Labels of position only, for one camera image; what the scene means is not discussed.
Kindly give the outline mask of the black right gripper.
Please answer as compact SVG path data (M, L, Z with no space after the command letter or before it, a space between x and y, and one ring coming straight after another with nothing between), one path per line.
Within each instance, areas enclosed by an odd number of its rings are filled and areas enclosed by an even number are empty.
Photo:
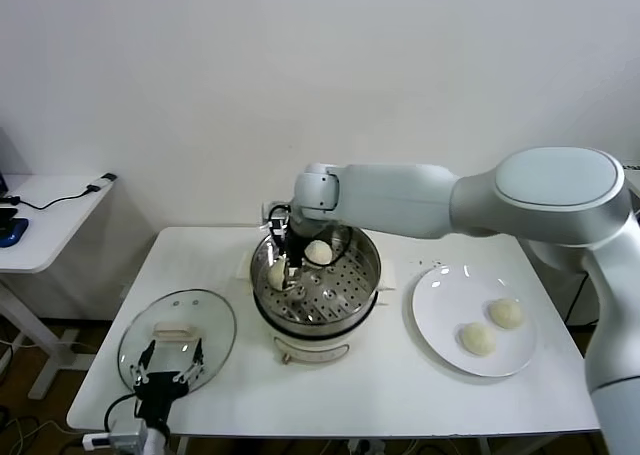
M287 260L290 268L283 270L282 291L291 290L299 284L305 247L305 238L296 232L294 223L290 221L287 226Z

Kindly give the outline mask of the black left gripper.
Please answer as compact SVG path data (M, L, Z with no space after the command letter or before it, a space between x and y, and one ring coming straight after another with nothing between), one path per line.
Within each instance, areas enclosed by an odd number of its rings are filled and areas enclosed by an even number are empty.
M191 364L182 372L153 372L148 374L148 367L153 357L156 340L141 352L137 364L130 366L133 377L134 393L139 400L136 417L147 424L166 423L174 401L189 393L188 383L198 379L204 370L204 353L202 339L195 346Z

